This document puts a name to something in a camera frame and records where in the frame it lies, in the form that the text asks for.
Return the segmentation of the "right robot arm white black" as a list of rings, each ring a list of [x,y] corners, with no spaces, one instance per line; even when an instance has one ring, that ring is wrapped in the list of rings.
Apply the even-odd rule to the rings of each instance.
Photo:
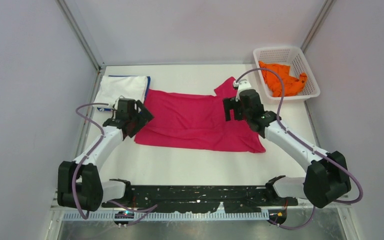
[[[222,102],[226,121],[246,121],[252,131],[280,147],[305,171],[304,177],[281,175],[269,180],[265,185],[268,203],[279,205],[285,198],[307,199],[321,209],[351,191],[345,157],[338,151],[327,152],[300,139],[277,113],[264,109],[254,89]]]

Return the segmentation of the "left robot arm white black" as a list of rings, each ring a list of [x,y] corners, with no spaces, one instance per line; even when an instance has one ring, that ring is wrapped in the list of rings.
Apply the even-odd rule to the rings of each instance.
[[[127,190],[130,182],[118,178],[102,181],[100,171],[111,153],[126,138],[133,138],[154,116],[140,100],[119,98],[110,118],[102,124],[81,116],[99,129],[92,144],[72,161],[58,167],[57,203],[77,209],[81,214],[94,212],[101,204],[115,200],[121,207],[133,202]]]

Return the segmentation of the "pink t shirt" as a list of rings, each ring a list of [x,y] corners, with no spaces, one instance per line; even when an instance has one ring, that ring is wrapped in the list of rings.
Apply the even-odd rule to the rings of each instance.
[[[214,95],[150,89],[144,106],[154,118],[134,137],[139,145],[265,153],[260,137],[245,121],[226,121],[223,99],[235,97],[234,78],[214,89]]]

